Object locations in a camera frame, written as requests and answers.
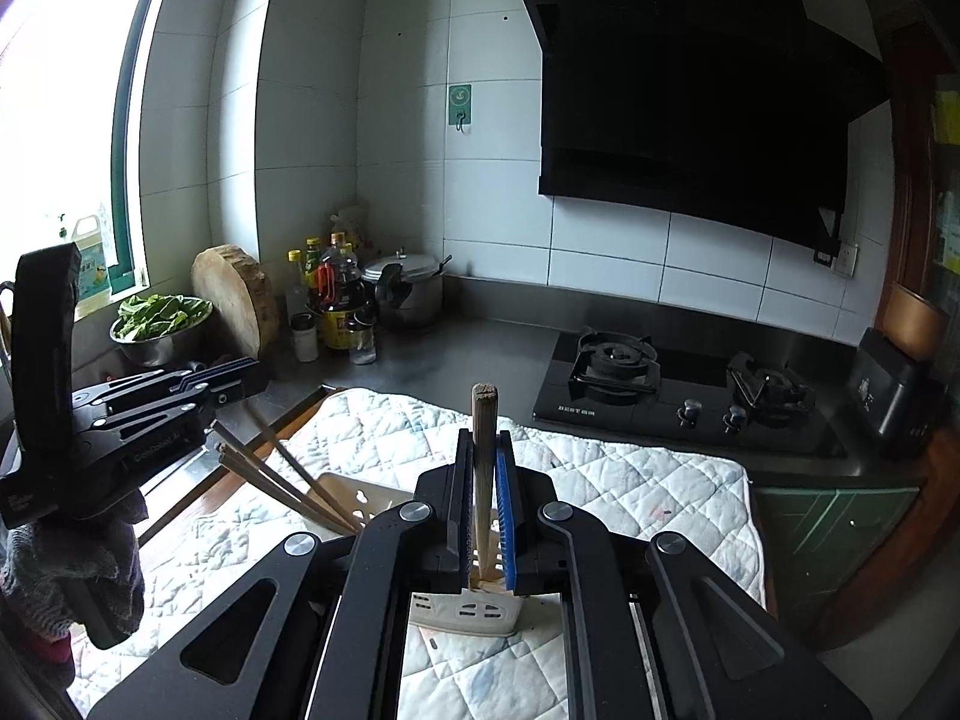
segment black range hood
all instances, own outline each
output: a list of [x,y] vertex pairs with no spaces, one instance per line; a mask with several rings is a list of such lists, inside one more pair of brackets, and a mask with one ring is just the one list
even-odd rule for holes
[[541,194],[837,255],[847,125],[889,97],[880,61],[802,0],[524,2],[544,53]]

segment stove knob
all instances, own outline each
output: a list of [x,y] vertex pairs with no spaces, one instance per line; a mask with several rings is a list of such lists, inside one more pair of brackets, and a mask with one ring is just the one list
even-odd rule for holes
[[680,418],[680,427],[695,427],[697,420],[700,418],[702,408],[704,407],[699,400],[688,398],[683,401],[683,405],[677,409],[677,416]]
[[739,433],[747,422],[747,410],[743,406],[731,406],[724,416],[723,423],[727,426],[727,433]]

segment plastic jug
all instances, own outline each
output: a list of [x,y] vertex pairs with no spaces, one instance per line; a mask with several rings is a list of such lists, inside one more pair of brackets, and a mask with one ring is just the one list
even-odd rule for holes
[[76,319],[81,319],[110,303],[110,276],[107,272],[107,258],[104,256],[100,217],[94,214],[79,218],[70,240],[80,250]]

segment wooden cutting board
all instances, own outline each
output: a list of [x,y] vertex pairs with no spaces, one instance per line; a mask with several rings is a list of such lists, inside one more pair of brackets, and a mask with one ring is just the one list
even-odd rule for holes
[[214,326],[237,353],[259,358],[280,334],[280,311],[267,274],[240,247],[200,252],[190,271],[195,295],[216,308]]

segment leafy greens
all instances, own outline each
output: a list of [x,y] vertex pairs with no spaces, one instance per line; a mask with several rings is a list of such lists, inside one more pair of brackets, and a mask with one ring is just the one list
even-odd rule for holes
[[133,295],[117,310],[122,322],[113,336],[119,341],[155,341],[197,324],[212,309],[213,304],[203,298],[185,298],[183,295],[141,298]]

